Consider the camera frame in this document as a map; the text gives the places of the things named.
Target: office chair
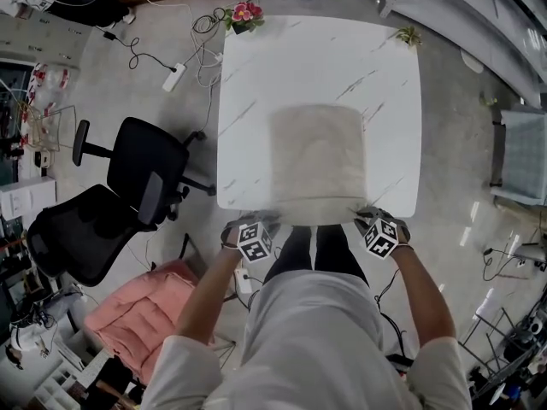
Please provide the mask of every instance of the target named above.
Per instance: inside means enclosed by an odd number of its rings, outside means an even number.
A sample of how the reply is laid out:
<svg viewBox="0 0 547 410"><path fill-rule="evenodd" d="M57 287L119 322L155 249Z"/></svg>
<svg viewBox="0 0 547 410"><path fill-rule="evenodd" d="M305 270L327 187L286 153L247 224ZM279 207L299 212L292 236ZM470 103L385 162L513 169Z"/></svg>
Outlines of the office chair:
<svg viewBox="0 0 547 410"><path fill-rule="evenodd" d="M126 118L113 150L87 143L89 122L79 123L73 162L84 153L110 158L107 184L94 185L75 198L43 210L31 224L26 241L31 257L48 277L68 272L87 286L99 284L126 243L139 231L155 231L166 217L176 219L171 207L188 195L185 184L216 194L183 176L188 146L203 140L193 132L183 143L145 121Z"/></svg>

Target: power strip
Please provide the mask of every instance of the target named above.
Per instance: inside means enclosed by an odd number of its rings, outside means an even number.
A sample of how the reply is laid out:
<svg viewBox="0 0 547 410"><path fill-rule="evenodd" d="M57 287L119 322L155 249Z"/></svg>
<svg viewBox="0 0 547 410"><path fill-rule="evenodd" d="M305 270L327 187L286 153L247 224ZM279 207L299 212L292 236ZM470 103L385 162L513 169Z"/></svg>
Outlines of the power strip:
<svg viewBox="0 0 547 410"><path fill-rule="evenodd" d="M247 294L253 292L253 288L250 285L249 271L247 269L236 269L236 279L241 293Z"/></svg>
<svg viewBox="0 0 547 410"><path fill-rule="evenodd" d="M173 88L179 83L180 78L186 71L186 66L184 64L177 64L174 67L177 69L177 71L171 72L168 75L168 78L163 83L162 88L167 92L171 92L173 90Z"/></svg>

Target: red flower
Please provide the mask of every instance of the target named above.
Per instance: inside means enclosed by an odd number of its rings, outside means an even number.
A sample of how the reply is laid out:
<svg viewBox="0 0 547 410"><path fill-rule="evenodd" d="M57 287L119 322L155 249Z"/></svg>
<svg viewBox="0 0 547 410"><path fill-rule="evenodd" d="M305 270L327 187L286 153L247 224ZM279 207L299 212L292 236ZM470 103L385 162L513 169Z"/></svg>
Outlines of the red flower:
<svg viewBox="0 0 547 410"><path fill-rule="evenodd" d="M232 20L249 21L251 18L253 18L253 14L249 11L247 3L236 4L236 7L233 9Z"/></svg>
<svg viewBox="0 0 547 410"><path fill-rule="evenodd" d="M263 11L260 6L256 6L254 3L248 4L249 11L253 14L254 17L262 17Z"/></svg>

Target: gray floor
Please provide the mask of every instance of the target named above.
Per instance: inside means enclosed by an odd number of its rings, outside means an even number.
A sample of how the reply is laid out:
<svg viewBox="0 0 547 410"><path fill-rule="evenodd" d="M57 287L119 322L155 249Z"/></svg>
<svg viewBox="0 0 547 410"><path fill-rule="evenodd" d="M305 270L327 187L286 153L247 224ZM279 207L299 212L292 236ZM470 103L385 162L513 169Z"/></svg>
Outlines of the gray floor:
<svg viewBox="0 0 547 410"><path fill-rule="evenodd" d="M188 3L194 16L210 13L217 6L236 0L180 0L169 3ZM324 15L368 21L389 26L405 26L408 20L391 15L387 20L378 17L376 0L261 0L268 15ZM192 52L189 37L191 19L184 7L137 7L137 19L130 26L117 26L115 32L127 42L140 37L138 50L160 56L165 62L182 62ZM423 135L421 181L415 216L409 220L413 245L424 264L439 284L452 311L458 335L464 337L473 324L473 315L484 305L483 314L492 318L500 306L505 306L518 319L538 299L546 277L529 264L521 269L509 265L504 273L524 278L482 279L482 251L487 247L501 249L512 234L521 241L529 240L534 224L525 224L510 214L495 208L488 191L491 177L494 131L492 112L479 103L479 93L496 95L500 103L515 100L511 91L488 70L473 73L462 62L455 45L420 27L423 45L419 48ZM208 48L221 51L223 30L209 43ZM102 38L94 31L81 64L79 82L71 97L78 109L79 119L91 122L88 140L111 147L120 123L127 116L135 116L154 123L183 138L191 130L201 127L208 106L208 90L200 87L194 74L197 62L190 62L189 71L171 93L162 91L168 71L143 57L136 70L127 62L130 54L116 42ZM204 69L203 80L213 77L218 68ZM214 181L216 175L215 133L218 116L219 89L213 91L213 105L206 132L209 139L192 147L191 170L197 178ZM62 137L70 144L72 129L64 129ZM58 180L58 192L64 201L96 183L104 183L108 162L87 156L81 167L72 165L70 151L57 154L53 173ZM218 236L229 220L238 212L219 209L215 199L193 190L180 208L176 222L166 222L157 234L138 234L124 248L107 278L88 292L98 301L130 278L145 272L147 261L162 263L179 253L182 238L189 232L205 262L211 262L219 248ZM345 226L351 249L368 276L373 293L379 293L395 271L391 261L376 261L358 246L359 237L352 225ZM282 245L286 227L275 242ZM492 275L497 264L487 269ZM262 278L270 262L250 268L251 275ZM81 323L86 310L93 309L92 301L80 306L77 320ZM415 330L400 277L382 300L383 310L406 330L405 342L417 349ZM243 336L246 311L237 302L225 305L219 329L239 343ZM393 330L385 324L386 349L394 348ZM487 354L484 330L479 328L471 347ZM465 366L474 361L462 354ZM226 364L226 369L238 366L239 351Z"/></svg>

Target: tufted upholstery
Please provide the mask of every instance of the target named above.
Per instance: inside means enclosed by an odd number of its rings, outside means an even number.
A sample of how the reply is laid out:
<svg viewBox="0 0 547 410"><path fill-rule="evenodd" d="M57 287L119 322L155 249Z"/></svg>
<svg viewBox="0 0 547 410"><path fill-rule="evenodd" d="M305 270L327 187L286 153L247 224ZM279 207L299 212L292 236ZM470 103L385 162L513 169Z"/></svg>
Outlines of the tufted upholstery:
<svg viewBox="0 0 547 410"><path fill-rule="evenodd" d="M147 384L163 340L173 333L196 284L183 260L170 261L122 285L85 318L85 325Z"/></svg>

